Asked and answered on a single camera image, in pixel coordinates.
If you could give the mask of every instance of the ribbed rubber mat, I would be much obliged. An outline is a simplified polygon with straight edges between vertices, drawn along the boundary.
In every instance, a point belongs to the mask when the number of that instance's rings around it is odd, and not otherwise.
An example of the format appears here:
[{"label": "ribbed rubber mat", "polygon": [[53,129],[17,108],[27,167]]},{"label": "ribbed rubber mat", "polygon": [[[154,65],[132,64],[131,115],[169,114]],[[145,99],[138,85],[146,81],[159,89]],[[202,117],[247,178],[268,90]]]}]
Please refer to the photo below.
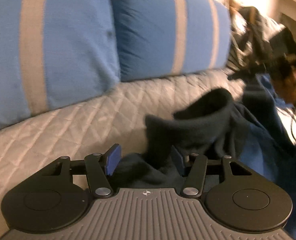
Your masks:
[{"label": "ribbed rubber mat", "polygon": [[2,240],[291,240],[282,230],[264,234],[232,231],[207,215],[198,200],[172,188],[120,189],[96,200],[89,213],[62,231],[34,235],[10,230]]}]

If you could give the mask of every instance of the round black disc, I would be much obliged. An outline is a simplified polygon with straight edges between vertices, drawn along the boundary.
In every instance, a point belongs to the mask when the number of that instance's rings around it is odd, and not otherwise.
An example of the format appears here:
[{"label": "round black disc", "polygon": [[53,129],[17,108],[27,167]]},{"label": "round black disc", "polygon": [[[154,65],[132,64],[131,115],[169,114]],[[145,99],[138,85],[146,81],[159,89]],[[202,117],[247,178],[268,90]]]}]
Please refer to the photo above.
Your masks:
[{"label": "round black disc", "polygon": [[277,185],[251,176],[213,187],[206,195],[208,211],[223,225],[246,232],[270,231],[284,225],[292,211],[292,200]]},{"label": "round black disc", "polygon": [[88,206],[88,195],[56,176],[41,177],[9,191],[1,210],[10,228],[29,233],[45,233],[64,228],[80,218]]}]

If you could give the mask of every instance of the black fabric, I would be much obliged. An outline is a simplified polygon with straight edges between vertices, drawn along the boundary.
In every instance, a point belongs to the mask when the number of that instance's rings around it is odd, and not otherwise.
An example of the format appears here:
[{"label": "black fabric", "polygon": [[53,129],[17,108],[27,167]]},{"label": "black fabric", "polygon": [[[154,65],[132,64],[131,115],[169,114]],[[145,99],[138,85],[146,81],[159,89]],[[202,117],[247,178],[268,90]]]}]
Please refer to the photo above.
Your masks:
[{"label": "black fabric", "polygon": [[242,102],[234,102],[227,90],[219,88],[173,116],[173,120],[146,116],[148,150],[145,154],[134,153],[122,159],[110,178],[115,190],[118,187],[170,186],[178,189],[184,179],[171,161],[172,145],[183,155],[194,152],[209,159],[224,155],[239,158],[250,125],[269,131],[279,148],[292,151],[274,100],[257,80],[248,84]]},{"label": "black fabric", "polygon": [[[251,11],[255,11],[255,21],[253,23],[250,22],[250,14]],[[253,54],[250,60],[267,60],[269,58],[269,53],[271,49],[269,47],[269,43],[264,41],[263,39],[263,18],[259,12],[259,10],[255,7],[242,7],[239,10],[239,13],[247,22],[247,28],[249,32],[245,35],[246,37],[250,37],[250,33],[252,34],[252,45],[253,45]],[[238,44],[241,50],[244,50],[245,43],[248,41],[246,37],[243,37],[240,44]]]},{"label": "black fabric", "polygon": [[[271,92],[255,79],[240,102],[233,102],[227,90],[214,89],[174,113],[173,120],[149,115],[147,152],[124,157],[109,182],[114,190],[172,187],[178,192],[185,179],[171,161],[171,145],[183,155],[195,152],[210,159],[232,155],[290,195],[293,211],[285,229],[296,239],[296,146],[275,104]],[[218,183],[218,177],[207,176],[204,192]]]}]

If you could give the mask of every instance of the crosshair logo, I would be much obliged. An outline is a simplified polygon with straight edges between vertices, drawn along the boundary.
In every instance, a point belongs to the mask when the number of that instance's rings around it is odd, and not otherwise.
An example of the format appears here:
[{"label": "crosshair logo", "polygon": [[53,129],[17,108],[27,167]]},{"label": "crosshair logo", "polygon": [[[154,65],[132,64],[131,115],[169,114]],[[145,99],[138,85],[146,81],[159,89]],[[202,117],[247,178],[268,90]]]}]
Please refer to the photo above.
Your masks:
[{"label": "crosshair logo", "polygon": [[143,194],[144,194],[145,196],[148,196],[148,195],[151,194],[151,192],[150,192],[149,190],[145,190],[145,191],[143,192]]}]

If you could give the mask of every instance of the gray stripe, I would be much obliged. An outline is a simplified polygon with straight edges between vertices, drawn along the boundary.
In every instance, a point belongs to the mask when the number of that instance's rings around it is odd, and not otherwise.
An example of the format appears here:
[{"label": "gray stripe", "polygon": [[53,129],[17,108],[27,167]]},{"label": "gray stripe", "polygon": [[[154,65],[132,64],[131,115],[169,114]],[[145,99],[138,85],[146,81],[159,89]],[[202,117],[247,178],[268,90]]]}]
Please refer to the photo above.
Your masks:
[{"label": "gray stripe", "polygon": [[31,115],[48,111],[43,55],[46,0],[22,0],[19,55],[22,86]]},{"label": "gray stripe", "polygon": [[208,68],[215,67],[215,63],[217,61],[218,49],[219,49],[219,19],[218,19],[218,11],[216,5],[213,0],[209,0],[212,22],[213,22],[213,35],[212,35],[212,55]]},{"label": "gray stripe", "polygon": [[176,43],[171,74],[181,73],[186,55],[187,6],[186,0],[174,0],[176,10]]}]

